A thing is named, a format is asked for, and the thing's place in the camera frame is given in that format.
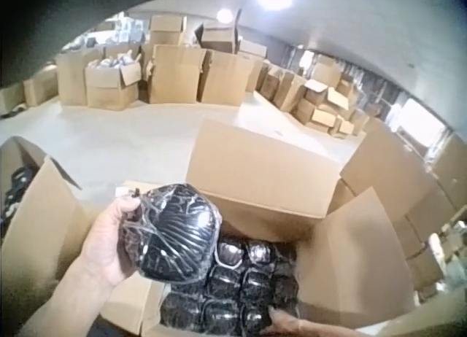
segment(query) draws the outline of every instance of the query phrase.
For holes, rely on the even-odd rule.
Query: concrete floor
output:
[[[158,184],[184,181],[205,117],[254,131],[272,129],[292,143],[342,164],[358,145],[356,138],[335,139],[297,125],[257,93],[248,94],[240,108],[137,102],[122,112],[63,107],[54,98],[0,121],[0,144],[10,136],[24,136],[69,172],[82,187],[79,198],[105,204],[125,180]]]

